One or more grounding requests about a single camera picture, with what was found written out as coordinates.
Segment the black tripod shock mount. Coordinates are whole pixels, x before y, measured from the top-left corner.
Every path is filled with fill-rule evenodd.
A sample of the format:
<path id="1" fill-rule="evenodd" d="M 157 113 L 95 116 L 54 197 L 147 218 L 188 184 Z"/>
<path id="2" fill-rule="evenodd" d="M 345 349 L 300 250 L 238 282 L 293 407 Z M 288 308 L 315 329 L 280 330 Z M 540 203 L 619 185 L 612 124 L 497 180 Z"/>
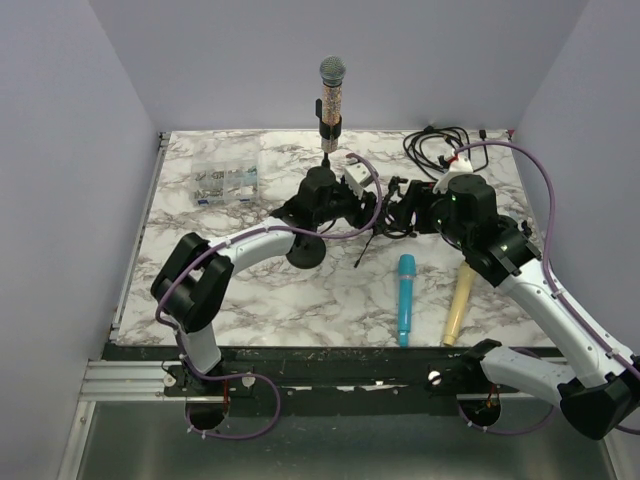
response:
<path id="1" fill-rule="evenodd" d="M 413 227 L 408 225 L 403 227 L 400 225 L 399 221 L 395 219 L 395 217 L 391 214 L 390 208 L 393 203 L 392 199 L 397 196 L 402 199 L 404 194 L 400 191 L 400 187 L 402 184 L 406 184 L 408 180 L 406 178 L 401 178 L 399 176 L 392 176 L 391 180 L 388 184 L 388 190 L 385 194 L 382 202 L 382 211 L 378 216 L 376 223 L 372 227 L 371 235 L 365 246 L 359 255 L 358 259 L 354 263 L 354 267 L 358 268 L 363 256 L 368 249 L 371 241 L 379 235 L 382 235 L 388 239 L 399 240 L 407 237 L 415 238 L 416 234 L 413 232 Z"/>

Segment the blue microphone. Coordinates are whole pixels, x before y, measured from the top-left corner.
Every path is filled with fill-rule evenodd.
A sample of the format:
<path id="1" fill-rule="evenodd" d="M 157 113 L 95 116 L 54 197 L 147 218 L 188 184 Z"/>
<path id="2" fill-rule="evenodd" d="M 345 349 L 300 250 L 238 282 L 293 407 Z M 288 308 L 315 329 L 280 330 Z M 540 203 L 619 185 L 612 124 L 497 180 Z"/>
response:
<path id="1" fill-rule="evenodd" d="M 413 310 L 413 286 L 416 276 L 415 258 L 411 254 L 400 256 L 397 267 L 398 305 L 397 332 L 398 344 L 401 348 L 409 346 Z"/>

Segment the black tall mic stand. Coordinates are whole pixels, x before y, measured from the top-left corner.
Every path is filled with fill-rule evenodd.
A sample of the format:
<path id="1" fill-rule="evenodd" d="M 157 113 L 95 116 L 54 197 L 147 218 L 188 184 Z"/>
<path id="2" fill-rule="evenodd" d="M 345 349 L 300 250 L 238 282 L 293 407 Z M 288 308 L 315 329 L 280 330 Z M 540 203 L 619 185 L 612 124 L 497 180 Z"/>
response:
<path id="1" fill-rule="evenodd" d="M 337 118 L 333 118 L 327 123 L 323 117 L 323 101 L 318 98 L 315 102 L 315 115 L 319 121 L 319 134 L 321 138 L 321 149 L 323 151 L 323 159 L 321 166 L 325 168 L 331 167 L 329 154 L 337 149 L 338 138 L 342 130 L 342 115 L 336 111 Z"/>

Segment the black stand with clip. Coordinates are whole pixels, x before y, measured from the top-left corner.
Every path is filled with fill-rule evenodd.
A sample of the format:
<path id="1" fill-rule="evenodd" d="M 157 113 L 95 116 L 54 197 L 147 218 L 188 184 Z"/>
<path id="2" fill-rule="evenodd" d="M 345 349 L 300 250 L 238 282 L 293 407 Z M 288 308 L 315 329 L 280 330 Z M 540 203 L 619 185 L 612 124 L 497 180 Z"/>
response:
<path id="1" fill-rule="evenodd" d="M 307 270 L 319 266 L 326 256 L 323 239 L 297 234 L 286 259 L 295 268 Z"/>

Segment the yellow microphone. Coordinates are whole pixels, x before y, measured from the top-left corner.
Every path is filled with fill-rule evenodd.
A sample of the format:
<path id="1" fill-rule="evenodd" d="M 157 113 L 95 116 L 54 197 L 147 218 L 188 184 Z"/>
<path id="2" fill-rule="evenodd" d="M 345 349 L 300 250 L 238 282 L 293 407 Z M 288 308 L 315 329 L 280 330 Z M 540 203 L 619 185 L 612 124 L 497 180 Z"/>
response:
<path id="1" fill-rule="evenodd" d="M 462 262 L 458 269 L 457 283 L 441 339 L 443 346 L 454 346 L 459 337 L 475 276 L 476 272 L 466 262 Z"/>

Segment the black shock mount round-base stand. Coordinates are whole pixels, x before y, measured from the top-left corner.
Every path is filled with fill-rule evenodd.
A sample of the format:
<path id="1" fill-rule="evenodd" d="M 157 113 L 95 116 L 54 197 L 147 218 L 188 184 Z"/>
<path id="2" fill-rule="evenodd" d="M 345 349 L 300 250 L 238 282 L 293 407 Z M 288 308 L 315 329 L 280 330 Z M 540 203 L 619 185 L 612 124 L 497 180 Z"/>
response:
<path id="1" fill-rule="evenodd" d="M 516 222 L 523 235 L 527 239 L 530 239 L 533 235 L 533 230 L 530 227 L 528 220 L 526 218 L 522 218 L 517 212 L 510 212 L 509 216 Z"/>

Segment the glitter microphone silver head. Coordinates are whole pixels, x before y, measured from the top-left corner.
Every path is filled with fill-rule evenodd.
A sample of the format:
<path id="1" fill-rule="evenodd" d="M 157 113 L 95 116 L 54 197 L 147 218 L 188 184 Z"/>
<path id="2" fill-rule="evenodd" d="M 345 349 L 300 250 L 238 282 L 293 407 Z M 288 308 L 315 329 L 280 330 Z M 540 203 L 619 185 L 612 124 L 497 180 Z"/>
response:
<path id="1" fill-rule="evenodd" d="M 329 123 L 333 118 L 337 118 L 336 111 L 341 114 L 346 64 L 338 56 L 329 56 L 321 62 L 319 72 L 323 84 L 323 117 Z"/>

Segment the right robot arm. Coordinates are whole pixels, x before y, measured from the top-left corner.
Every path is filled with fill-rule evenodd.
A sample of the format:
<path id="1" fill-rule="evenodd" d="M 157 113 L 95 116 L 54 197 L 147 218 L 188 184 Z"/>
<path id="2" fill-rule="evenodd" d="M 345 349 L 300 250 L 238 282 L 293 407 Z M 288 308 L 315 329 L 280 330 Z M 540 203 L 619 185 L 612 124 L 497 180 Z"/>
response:
<path id="1" fill-rule="evenodd" d="M 558 408 L 582 435 L 600 440 L 639 406 L 639 358 L 566 291 L 518 224 L 499 214 L 495 190 L 463 174 L 446 187 L 413 181 L 385 209 L 394 226 L 438 234 L 469 267 L 515 301 L 563 355 L 558 365 L 483 340 L 460 358 L 457 391 L 512 387 Z"/>

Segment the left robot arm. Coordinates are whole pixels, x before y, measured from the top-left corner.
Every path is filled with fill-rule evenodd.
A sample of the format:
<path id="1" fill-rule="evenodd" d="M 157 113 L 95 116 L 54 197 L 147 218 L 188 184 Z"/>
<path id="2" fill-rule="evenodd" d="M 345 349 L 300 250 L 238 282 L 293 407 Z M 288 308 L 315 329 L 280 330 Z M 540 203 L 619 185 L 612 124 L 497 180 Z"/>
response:
<path id="1" fill-rule="evenodd" d="M 265 260 L 284 257 L 301 270 L 319 266 L 326 256 L 325 223 L 343 219 L 362 233 L 373 227 L 382 209 L 373 167 L 348 165 L 342 176 L 328 167 L 307 171 L 297 193 L 261 223 L 234 235 L 208 241 L 184 235 L 154 279 L 157 320 L 173 329 L 190 367 L 187 382 L 201 395 L 214 393 L 222 380 L 213 321 L 233 276 Z"/>

